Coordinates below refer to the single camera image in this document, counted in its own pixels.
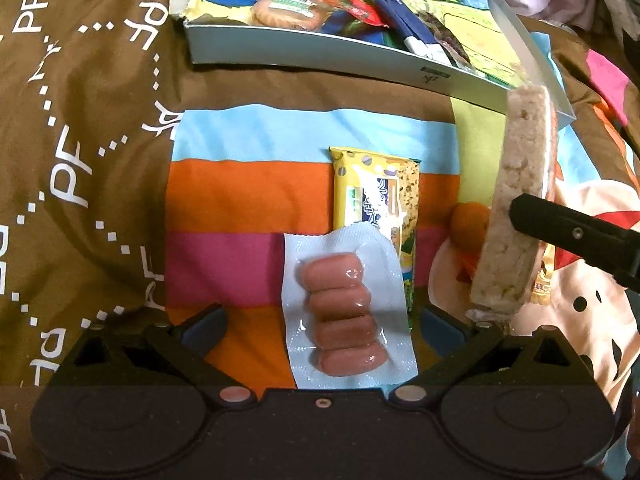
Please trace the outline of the vacuum packed sausages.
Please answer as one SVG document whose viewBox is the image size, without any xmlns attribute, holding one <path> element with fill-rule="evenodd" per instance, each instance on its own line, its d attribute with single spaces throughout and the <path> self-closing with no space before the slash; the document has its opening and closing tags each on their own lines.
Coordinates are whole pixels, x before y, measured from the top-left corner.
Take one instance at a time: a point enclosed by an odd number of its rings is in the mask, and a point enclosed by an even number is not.
<svg viewBox="0 0 640 480">
<path fill-rule="evenodd" d="M 404 281 L 369 223 L 284 238 L 281 306 L 301 389 L 391 388 L 416 376 Z"/>
</svg>

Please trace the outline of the yellow snack bar packet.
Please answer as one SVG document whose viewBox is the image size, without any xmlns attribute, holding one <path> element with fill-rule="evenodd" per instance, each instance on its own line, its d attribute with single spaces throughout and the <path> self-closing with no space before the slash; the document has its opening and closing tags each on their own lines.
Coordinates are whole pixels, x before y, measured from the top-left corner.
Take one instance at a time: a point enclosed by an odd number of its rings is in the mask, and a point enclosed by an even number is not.
<svg viewBox="0 0 640 480">
<path fill-rule="evenodd" d="M 333 227 L 372 224 L 398 255 L 405 300 L 413 307 L 419 162 L 363 148 L 329 148 L 334 171 Z"/>
</svg>

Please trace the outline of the colourful striped bedsheet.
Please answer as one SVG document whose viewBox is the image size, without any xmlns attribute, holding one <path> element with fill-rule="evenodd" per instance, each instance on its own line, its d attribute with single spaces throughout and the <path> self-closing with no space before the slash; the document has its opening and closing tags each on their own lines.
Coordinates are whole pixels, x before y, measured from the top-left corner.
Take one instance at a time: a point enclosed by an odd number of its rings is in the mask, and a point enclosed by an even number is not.
<svg viewBox="0 0 640 480">
<path fill-rule="evenodd" d="M 532 32 L 577 116 L 559 134 L 559 198 L 639 231 L 639 89 L 627 74 L 565 32 Z M 166 301 L 180 323 L 209 304 L 229 328 L 207 361 L 253 389 L 295 388 L 285 345 L 284 233 L 332 226 L 330 145 L 416 157 L 420 210 L 416 306 L 421 333 L 452 344 L 431 304 L 465 318 L 471 261 L 449 241 L 457 203 L 489 203 L 503 117 L 398 84 L 314 72 L 206 70 L 177 128 L 165 198 Z M 639 295 L 564 250 L 555 251 L 548 304 L 528 304 L 517 334 L 554 324 L 590 368 L 612 408 L 631 408 L 639 382 Z M 421 368 L 434 358 L 416 341 Z"/>
</svg>

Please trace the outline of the blue snack stick packet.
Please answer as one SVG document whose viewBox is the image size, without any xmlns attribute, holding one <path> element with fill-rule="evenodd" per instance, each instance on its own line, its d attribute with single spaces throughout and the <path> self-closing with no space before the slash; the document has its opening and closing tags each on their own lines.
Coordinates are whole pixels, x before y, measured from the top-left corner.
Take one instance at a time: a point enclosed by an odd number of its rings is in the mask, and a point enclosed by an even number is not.
<svg viewBox="0 0 640 480">
<path fill-rule="evenodd" d="M 371 1 L 390 28 L 398 32 L 410 52 L 424 60 L 452 67 L 445 49 L 402 0 Z"/>
</svg>

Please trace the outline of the grey cartoon-lined tray box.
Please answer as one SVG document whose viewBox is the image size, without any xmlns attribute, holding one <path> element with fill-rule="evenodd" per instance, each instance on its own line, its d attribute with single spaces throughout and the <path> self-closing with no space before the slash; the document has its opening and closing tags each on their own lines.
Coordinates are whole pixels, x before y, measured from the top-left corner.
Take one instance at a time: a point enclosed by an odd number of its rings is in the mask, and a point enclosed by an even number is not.
<svg viewBox="0 0 640 480">
<path fill-rule="evenodd" d="M 371 0 L 362 0 L 374 6 Z M 452 67 L 419 58 L 396 30 L 330 8 L 316 32 L 258 25 L 256 0 L 169 0 L 196 64 L 274 65 L 324 70 L 452 96 L 503 112 L 522 84 L 547 88 L 561 126 L 574 122 L 547 36 L 530 32 L 506 0 L 402 0 L 445 49 Z"/>
</svg>

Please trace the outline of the brown patterned PF blanket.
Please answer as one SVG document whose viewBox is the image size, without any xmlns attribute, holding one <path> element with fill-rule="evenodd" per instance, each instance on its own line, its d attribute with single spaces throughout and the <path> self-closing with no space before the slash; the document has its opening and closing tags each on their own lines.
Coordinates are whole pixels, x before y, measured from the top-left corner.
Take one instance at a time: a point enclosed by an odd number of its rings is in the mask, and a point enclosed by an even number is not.
<svg viewBox="0 0 640 480">
<path fill-rule="evenodd" d="M 41 474 L 30 410 L 81 335 L 170 318 L 171 154 L 216 99 L 196 72 L 168 0 L 1 0 L 3 478 Z"/>
</svg>

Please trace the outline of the round biscuit pack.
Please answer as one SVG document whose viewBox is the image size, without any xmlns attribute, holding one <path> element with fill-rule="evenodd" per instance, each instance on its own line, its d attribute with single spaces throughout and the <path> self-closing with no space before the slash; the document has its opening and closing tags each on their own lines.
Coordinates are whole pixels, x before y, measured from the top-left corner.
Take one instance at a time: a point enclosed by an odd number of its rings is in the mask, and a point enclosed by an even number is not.
<svg viewBox="0 0 640 480">
<path fill-rule="evenodd" d="M 256 0 L 252 18 L 258 25 L 316 32 L 331 10 L 319 0 Z"/>
</svg>

